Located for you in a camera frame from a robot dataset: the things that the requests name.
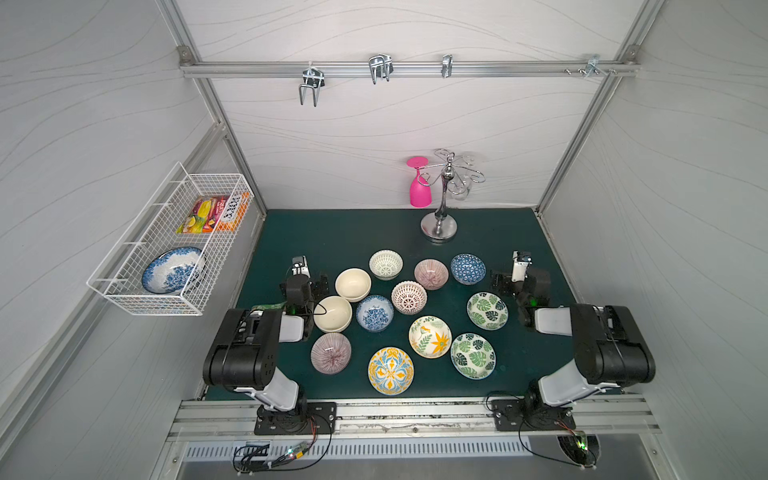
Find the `green leaf bowl back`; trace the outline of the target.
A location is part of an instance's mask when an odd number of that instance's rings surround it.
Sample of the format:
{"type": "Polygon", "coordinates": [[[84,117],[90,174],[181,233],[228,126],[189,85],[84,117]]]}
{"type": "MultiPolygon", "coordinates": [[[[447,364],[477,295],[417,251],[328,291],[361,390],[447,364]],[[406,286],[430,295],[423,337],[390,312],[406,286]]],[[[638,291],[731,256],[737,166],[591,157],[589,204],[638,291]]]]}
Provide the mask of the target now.
{"type": "Polygon", "coordinates": [[[499,330],[509,320],[509,310],[505,302],[490,292],[473,294],[467,302],[466,310],[470,321],[487,331],[499,330]]]}

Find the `green leaf bowl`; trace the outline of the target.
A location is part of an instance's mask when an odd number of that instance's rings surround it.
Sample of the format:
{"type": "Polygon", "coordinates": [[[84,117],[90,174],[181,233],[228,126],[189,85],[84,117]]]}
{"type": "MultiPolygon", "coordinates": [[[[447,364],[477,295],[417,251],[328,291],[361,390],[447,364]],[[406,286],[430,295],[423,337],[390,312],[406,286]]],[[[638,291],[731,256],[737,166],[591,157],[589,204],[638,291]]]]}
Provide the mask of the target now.
{"type": "Polygon", "coordinates": [[[467,302],[466,310],[470,321],[487,331],[499,330],[509,320],[509,310],[505,302],[490,292],[473,294],[467,302]]]}
{"type": "Polygon", "coordinates": [[[450,357],[453,366],[465,378],[483,380],[495,370],[496,352],[491,343],[481,335],[463,333],[451,344],[450,357]]]}

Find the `purple striped bowl front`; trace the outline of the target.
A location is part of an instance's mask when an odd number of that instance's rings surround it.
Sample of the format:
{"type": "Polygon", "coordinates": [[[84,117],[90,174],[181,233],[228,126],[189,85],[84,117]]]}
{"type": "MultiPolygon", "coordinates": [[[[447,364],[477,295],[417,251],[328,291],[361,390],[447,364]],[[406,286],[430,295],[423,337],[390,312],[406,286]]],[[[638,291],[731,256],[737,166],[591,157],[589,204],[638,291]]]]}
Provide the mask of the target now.
{"type": "Polygon", "coordinates": [[[310,361],[316,371],[335,375],[343,371],[351,360],[350,341],[341,333],[326,333],[312,346],[310,361]]]}

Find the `green leaf bowl front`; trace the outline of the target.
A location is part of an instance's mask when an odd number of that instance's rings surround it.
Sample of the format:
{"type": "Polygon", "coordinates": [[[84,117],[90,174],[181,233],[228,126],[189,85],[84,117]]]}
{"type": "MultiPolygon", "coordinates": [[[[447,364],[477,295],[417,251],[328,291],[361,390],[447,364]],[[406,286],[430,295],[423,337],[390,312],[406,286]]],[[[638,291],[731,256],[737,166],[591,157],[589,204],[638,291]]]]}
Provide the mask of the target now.
{"type": "Polygon", "coordinates": [[[453,366],[465,378],[483,380],[495,370],[496,352],[491,343],[481,335],[463,333],[451,344],[450,357],[453,366]]]}

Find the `white green triangle bowl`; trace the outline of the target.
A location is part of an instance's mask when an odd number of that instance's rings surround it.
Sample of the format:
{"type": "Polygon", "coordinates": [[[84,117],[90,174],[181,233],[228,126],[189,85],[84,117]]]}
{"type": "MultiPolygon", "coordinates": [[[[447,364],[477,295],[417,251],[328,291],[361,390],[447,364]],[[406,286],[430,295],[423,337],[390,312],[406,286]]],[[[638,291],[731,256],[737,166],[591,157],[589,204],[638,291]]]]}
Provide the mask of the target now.
{"type": "Polygon", "coordinates": [[[402,257],[393,250],[375,252],[369,260],[371,273],[382,281],[395,279],[403,268],[402,257]]]}

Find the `white maroon leaf bowl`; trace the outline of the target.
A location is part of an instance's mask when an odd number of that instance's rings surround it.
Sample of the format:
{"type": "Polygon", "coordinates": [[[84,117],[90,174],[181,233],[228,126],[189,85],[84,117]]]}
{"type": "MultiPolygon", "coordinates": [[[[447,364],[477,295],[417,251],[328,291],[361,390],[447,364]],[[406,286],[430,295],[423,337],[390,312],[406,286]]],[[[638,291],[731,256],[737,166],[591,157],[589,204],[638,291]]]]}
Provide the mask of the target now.
{"type": "Polygon", "coordinates": [[[403,281],[393,288],[391,301],[398,312],[415,315],[424,309],[428,296],[425,288],[418,282],[403,281]]]}

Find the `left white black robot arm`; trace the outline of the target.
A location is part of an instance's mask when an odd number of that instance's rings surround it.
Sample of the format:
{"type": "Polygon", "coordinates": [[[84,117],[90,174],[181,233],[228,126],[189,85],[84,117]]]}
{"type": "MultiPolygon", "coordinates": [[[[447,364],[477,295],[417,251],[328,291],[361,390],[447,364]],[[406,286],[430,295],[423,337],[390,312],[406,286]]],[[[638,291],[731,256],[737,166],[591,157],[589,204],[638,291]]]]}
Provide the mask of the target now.
{"type": "Polygon", "coordinates": [[[328,279],[294,274],[281,284],[281,291],[282,306],[227,310],[202,366],[207,386],[258,403],[257,433],[271,428],[300,433],[316,425],[306,394],[279,369],[278,356],[282,344],[310,338],[316,305],[328,296],[328,279]]]}

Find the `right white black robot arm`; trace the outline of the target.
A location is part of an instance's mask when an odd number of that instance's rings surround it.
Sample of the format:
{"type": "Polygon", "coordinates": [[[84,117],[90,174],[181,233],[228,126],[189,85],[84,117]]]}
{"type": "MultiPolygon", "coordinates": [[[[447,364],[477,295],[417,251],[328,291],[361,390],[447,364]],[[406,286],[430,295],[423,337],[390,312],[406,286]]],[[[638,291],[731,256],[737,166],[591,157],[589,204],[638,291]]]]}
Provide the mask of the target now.
{"type": "Polygon", "coordinates": [[[531,381],[522,398],[491,402],[498,431],[574,430],[574,403],[655,377],[655,360],[629,308],[586,303],[554,307],[550,287],[550,275],[541,269],[491,274],[492,291],[514,298],[523,327],[568,337],[573,349],[569,362],[531,381]]]}

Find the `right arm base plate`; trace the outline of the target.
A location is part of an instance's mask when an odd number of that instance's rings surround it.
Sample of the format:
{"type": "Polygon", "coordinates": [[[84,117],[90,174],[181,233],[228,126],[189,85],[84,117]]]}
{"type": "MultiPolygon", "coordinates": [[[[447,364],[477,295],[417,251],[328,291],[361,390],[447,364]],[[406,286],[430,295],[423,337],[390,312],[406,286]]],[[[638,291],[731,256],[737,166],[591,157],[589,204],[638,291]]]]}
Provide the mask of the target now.
{"type": "Polygon", "coordinates": [[[491,400],[489,406],[499,432],[576,430],[570,408],[527,404],[511,398],[491,400]]]}

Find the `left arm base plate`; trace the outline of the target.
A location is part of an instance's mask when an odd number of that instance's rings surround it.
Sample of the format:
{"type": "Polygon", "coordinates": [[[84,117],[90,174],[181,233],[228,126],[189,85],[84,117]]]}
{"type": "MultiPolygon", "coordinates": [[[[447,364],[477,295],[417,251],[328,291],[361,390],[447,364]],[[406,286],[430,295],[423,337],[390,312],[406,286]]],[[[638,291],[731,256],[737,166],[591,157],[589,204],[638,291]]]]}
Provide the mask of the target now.
{"type": "Polygon", "coordinates": [[[257,410],[254,434],[257,436],[329,435],[335,429],[337,418],[336,402],[300,402],[295,409],[287,412],[268,410],[261,406],[257,410]]]}

